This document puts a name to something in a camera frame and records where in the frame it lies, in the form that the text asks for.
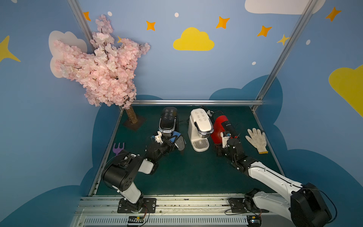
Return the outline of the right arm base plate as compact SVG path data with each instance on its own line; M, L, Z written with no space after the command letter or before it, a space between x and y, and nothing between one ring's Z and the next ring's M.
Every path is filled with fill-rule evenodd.
M269 213L268 210L259 209L252 197L246 198L229 198L229 205L232 213Z

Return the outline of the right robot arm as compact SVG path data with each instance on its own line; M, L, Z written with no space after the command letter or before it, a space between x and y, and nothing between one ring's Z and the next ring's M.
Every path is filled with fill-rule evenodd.
M244 153L241 142L231 138L215 146L217 156L226 157L239 172L253 178L278 196L254 188L241 202L232 203L232 210L248 213L269 211L290 220L296 227L324 227L335 221L325 202L327 195L311 183L293 181Z

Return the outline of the blue microfibre cloth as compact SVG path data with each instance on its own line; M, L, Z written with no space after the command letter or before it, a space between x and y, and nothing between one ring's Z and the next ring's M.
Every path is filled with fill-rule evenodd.
M169 141L171 143L175 144L180 137L181 137L181 134L179 132L177 132L177 131L174 131L172 133L172 136L169 138Z

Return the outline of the black coffee machine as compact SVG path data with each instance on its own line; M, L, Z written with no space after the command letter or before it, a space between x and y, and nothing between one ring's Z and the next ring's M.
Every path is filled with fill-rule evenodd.
M178 119L178 112L177 108L175 107L165 107L162 110L161 117L159 120L159 131L163 135L163 139L169 139L172 136L174 131L179 132L179 119ZM181 135L181 137L177 140L176 148L183 152L185 149L185 139Z

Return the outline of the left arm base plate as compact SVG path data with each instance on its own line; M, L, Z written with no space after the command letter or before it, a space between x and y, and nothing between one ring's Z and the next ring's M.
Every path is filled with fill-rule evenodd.
M155 213L156 205L156 198L140 198L136 203L120 199L117 213Z

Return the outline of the red coffee machine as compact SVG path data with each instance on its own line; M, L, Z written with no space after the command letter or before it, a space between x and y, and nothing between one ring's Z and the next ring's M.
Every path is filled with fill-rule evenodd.
M228 131L232 138L236 138L238 133L236 132L235 128L229 122L228 118L225 115L219 116L214 122L214 132L211 134L211 138L215 145L222 144L222 137L220 133L224 131Z

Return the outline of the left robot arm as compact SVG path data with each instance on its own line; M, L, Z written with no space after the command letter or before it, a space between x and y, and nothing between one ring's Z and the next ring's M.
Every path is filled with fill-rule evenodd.
M116 190L127 202L137 204L142 198L142 192L134 183L137 174L154 174L162 157L168 156L176 149L183 151L185 144L184 138L180 135L162 138L161 142L151 142L143 156L121 152L104 167L101 178L106 186Z

